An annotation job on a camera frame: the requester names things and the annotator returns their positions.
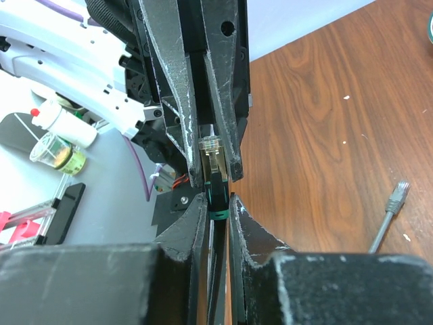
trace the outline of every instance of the wood grain surface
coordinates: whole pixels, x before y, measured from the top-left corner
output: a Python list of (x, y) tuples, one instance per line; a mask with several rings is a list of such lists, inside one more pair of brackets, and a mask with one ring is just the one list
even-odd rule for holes
[(431, 12), (377, 0), (251, 63), (245, 178), (231, 189), (296, 250), (367, 252), (408, 179), (380, 252), (433, 264)]

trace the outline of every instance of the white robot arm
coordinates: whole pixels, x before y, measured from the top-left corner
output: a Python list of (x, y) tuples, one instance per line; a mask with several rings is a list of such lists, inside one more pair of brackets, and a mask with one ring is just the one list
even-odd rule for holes
[(123, 135), (156, 119), (159, 106), (144, 107), (126, 95), (125, 44), (98, 26), (80, 22), (35, 0), (0, 0), (0, 68), (46, 85), (96, 113)]

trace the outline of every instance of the clear cup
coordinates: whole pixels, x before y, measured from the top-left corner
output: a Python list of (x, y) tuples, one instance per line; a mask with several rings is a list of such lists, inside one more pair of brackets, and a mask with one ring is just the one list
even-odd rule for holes
[(56, 134), (48, 132), (34, 146), (30, 160), (44, 163), (65, 174), (76, 175), (83, 169), (86, 157)]

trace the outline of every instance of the green ring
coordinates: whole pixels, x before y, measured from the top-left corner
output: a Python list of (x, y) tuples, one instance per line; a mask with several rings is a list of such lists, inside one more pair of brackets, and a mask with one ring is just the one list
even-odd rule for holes
[(433, 43), (433, 13), (430, 16), (430, 19), (428, 20), (427, 33), (428, 33), (428, 38)]

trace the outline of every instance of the white bottle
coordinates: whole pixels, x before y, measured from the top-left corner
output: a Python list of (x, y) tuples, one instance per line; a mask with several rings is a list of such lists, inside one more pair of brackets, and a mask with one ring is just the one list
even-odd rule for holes
[(57, 134), (80, 148), (87, 148), (96, 138), (96, 129), (53, 100), (45, 101), (39, 109), (33, 108), (30, 113), (33, 115), (32, 124)]

